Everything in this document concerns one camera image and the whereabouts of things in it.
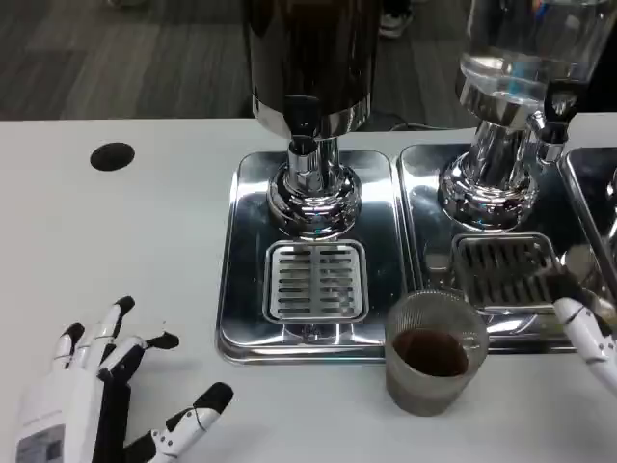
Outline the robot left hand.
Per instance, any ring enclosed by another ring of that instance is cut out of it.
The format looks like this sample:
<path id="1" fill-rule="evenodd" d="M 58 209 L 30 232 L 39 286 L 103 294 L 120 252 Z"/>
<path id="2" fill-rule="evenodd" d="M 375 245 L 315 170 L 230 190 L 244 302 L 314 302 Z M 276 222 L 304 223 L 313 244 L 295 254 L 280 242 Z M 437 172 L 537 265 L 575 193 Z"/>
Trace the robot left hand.
<path id="1" fill-rule="evenodd" d="M 162 427 L 125 441 L 133 375 L 148 350 L 179 345 L 169 332 L 118 342 L 134 306 L 123 296 L 92 327 L 75 322 L 59 336 L 49 371 L 22 396 L 13 461 L 175 462 L 223 415 L 234 391 L 216 382 Z"/>

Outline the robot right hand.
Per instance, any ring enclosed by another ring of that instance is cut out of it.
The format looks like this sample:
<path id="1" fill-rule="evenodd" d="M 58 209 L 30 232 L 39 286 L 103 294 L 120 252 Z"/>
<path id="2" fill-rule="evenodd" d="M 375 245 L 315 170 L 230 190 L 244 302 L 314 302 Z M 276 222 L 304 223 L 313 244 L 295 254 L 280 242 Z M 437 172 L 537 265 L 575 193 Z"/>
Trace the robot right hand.
<path id="1" fill-rule="evenodd" d="M 555 316 L 590 372 L 616 396 L 616 335 L 594 308 L 595 296 L 566 271 L 550 273 L 546 285 Z"/>

